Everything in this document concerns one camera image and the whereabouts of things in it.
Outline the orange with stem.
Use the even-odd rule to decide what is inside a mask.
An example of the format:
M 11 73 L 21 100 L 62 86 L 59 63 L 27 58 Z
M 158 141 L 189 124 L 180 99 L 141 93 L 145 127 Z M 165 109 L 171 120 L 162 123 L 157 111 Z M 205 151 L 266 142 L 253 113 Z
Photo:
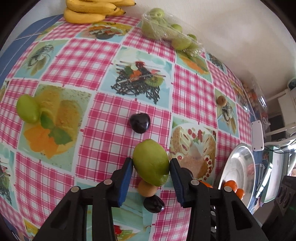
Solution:
M 237 183 L 234 180 L 228 180 L 224 183 L 223 187 L 230 187 L 234 192 L 237 191 Z

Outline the dark plum front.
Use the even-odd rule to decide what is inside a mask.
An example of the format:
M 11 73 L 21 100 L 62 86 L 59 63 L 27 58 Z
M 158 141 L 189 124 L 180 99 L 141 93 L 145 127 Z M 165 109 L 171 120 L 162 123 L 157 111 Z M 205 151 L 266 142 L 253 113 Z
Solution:
M 157 195 L 146 197 L 143 205 L 144 208 L 151 213 L 160 213 L 165 209 L 165 203 Z

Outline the dark plum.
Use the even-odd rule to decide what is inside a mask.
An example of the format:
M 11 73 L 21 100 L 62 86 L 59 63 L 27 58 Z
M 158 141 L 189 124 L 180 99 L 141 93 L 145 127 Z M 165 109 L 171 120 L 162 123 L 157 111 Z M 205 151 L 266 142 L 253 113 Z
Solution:
M 193 179 L 193 173 L 189 169 L 182 167 L 182 170 L 184 172 L 188 173 L 190 175 L 191 179 Z
M 142 134 L 149 129 L 151 118 L 147 113 L 137 113 L 129 118 L 129 123 L 136 133 Z
M 160 213 L 165 209 L 165 203 L 157 195 L 146 197 L 143 205 L 144 208 L 151 213 Z

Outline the large green mango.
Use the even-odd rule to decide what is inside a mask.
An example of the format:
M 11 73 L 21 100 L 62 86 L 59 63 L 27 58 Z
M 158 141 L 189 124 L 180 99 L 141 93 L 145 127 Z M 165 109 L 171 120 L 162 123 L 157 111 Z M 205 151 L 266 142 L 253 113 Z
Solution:
M 169 176 L 169 158 L 166 150 L 156 141 L 146 139 L 133 150 L 133 165 L 138 175 L 148 184 L 160 187 Z

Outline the bag of small brown fruits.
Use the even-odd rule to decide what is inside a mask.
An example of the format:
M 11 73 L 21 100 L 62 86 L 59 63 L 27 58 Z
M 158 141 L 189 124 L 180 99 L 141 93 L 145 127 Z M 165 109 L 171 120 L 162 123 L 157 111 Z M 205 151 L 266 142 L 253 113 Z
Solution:
M 242 84 L 244 91 L 247 94 L 248 101 L 252 107 L 255 118 L 257 120 L 261 120 L 264 129 L 267 129 L 270 126 L 267 114 L 268 108 L 266 104 L 266 99 L 257 80 L 252 77 L 250 81 L 245 81 Z

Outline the bag of green fruits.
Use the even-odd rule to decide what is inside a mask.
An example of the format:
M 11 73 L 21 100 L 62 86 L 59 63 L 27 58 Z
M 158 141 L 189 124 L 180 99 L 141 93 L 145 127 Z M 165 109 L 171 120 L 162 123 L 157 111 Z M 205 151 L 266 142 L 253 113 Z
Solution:
M 196 57 L 205 51 L 203 44 L 188 32 L 189 25 L 160 8 L 142 14 L 142 34 L 148 38 L 171 44 L 172 48 Z

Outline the silver metal bowl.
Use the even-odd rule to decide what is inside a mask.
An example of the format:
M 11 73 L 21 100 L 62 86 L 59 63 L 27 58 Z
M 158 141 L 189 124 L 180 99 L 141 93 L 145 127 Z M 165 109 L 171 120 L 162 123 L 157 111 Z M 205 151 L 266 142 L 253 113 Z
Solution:
M 255 161 L 251 149 L 245 144 L 237 145 L 229 155 L 224 167 L 217 175 L 214 188 L 221 189 L 229 180 L 236 182 L 238 188 L 245 192 L 242 199 L 249 208 L 255 188 Z

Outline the brown kiwi fruit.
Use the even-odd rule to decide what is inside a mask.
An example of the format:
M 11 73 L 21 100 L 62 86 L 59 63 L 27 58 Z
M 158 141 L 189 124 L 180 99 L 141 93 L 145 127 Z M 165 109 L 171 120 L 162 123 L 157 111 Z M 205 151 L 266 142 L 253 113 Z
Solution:
M 151 197 L 156 194 L 158 187 L 141 180 L 137 187 L 138 193 L 143 197 Z

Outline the white power adapter box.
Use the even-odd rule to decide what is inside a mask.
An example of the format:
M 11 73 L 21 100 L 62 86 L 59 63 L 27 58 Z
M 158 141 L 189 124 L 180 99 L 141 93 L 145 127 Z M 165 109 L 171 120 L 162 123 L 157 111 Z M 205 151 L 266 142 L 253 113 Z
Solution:
M 262 123 L 260 120 L 253 121 L 251 123 L 251 133 L 252 133 L 252 150 L 254 152 L 264 150 L 264 137 Z

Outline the small brown fruit far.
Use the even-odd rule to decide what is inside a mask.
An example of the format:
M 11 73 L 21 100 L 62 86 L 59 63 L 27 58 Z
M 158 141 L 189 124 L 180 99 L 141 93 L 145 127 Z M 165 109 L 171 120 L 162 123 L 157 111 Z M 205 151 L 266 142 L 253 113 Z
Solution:
M 225 96 L 220 95 L 220 96 L 216 99 L 216 102 L 217 102 L 217 104 L 218 104 L 220 107 L 224 107 L 224 106 L 226 106 L 226 104 L 227 104 L 227 99 L 226 99 Z

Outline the pink checkered tablecloth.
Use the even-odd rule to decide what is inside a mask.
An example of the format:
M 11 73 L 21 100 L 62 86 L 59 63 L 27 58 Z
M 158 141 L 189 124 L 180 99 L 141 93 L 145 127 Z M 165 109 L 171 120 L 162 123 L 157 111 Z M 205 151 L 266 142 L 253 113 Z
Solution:
M 232 71 L 208 52 L 191 57 L 147 39 L 140 25 L 130 16 L 93 25 L 60 18 L 4 80 L 1 215 L 15 240 L 32 240 L 72 186 L 109 178 L 143 140 L 209 184 L 238 144 L 252 144 L 251 108 Z M 40 107 L 36 123 L 16 112 L 23 94 Z M 142 134 L 129 122 L 137 113 L 151 118 Z

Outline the blue plaid cloth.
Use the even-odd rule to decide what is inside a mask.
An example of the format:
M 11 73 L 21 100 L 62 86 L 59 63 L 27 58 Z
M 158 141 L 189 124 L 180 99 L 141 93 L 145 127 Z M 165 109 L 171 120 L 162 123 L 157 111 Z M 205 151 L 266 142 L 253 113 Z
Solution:
M 41 33 L 47 28 L 55 24 L 62 15 L 50 16 L 41 20 L 38 20 L 24 31 L 22 31 L 15 40 L 9 45 L 1 56 L 1 87 L 4 80 L 12 70 L 13 66 L 20 59 L 26 49 L 34 42 Z

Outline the yellow banana bunch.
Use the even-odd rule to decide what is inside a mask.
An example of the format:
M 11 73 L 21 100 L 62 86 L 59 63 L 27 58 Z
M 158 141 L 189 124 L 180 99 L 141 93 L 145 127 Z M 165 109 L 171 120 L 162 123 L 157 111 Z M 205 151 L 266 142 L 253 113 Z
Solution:
M 122 7 L 135 6 L 135 1 L 79 1 L 67 0 L 64 19 L 72 24 L 93 24 L 106 19 L 108 16 L 122 16 Z

